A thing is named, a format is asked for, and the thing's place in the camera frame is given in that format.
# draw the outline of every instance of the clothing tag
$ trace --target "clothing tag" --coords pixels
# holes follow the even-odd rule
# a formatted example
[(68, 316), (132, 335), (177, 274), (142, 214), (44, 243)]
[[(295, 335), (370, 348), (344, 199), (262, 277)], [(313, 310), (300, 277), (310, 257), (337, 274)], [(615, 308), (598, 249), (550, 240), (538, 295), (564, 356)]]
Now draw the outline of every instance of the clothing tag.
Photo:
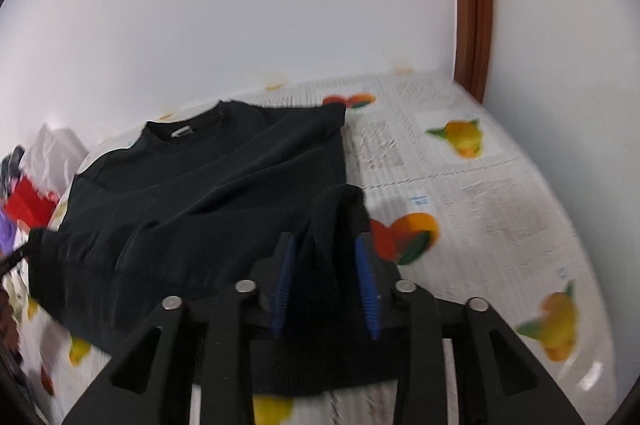
[(185, 125), (184, 127), (173, 131), (171, 133), (172, 138), (179, 138), (180, 136), (185, 136), (187, 134), (193, 134), (193, 129), (189, 125)]

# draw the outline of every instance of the white wall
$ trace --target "white wall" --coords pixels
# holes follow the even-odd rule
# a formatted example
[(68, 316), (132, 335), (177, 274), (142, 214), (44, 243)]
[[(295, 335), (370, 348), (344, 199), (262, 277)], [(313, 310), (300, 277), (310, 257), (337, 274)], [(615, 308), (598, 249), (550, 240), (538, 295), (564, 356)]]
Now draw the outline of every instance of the white wall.
[(485, 103), (590, 253), (622, 399), (640, 374), (640, 0), (496, 0), (495, 11)]
[(455, 0), (6, 0), (0, 150), (43, 121), (89, 146), (145, 119), (285, 81), (452, 73)]

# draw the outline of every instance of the purple cloth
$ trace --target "purple cloth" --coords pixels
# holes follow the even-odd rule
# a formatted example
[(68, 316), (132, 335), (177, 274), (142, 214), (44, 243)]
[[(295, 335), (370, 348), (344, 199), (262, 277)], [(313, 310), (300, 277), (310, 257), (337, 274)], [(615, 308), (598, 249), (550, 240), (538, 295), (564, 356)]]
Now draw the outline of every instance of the purple cloth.
[(14, 251), (15, 223), (0, 210), (0, 257)]

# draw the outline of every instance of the red cloth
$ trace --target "red cloth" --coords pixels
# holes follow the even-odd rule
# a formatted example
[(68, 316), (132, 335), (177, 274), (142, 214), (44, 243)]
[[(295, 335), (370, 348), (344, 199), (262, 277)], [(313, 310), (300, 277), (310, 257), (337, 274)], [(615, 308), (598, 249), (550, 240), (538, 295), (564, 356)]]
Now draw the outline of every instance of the red cloth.
[(55, 201), (39, 193), (24, 176), (2, 207), (5, 215), (18, 225), (28, 228), (46, 227), (55, 209)]

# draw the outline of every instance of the yellow fruit print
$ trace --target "yellow fruit print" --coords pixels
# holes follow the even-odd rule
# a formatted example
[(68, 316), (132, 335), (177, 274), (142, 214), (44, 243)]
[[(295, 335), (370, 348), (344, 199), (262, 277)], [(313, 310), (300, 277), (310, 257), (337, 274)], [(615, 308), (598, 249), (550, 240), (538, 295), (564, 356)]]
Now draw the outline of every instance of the yellow fruit print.
[(69, 361), (71, 365), (77, 367), (91, 350), (91, 344), (86, 340), (71, 337), (71, 347), (69, 348)]
[(280, 425), (291, 417), (293, 399), (254, 395), (255, 425)]
[(27, 297), (27, 318), (29, 319), (29, 321), (31, 321), (31, 319), (35, 316), (35, 314), (38, 312), (38, 303), (33, 300), (31, 297)]
[(448, 141), (461, 158), (474, 159), (482, 154), (482, 131), (479, 125), (479, 119), (452, 120), (444, 127), (429, 129), (426, 133)]
[(578, 308), (574, 302), (574, 283), (563, 292), (551, 293), (540, 304), (543, 316), (516, 327), (516, 332), (540, 342), (549, 360), (564, 361), (577, 342)]

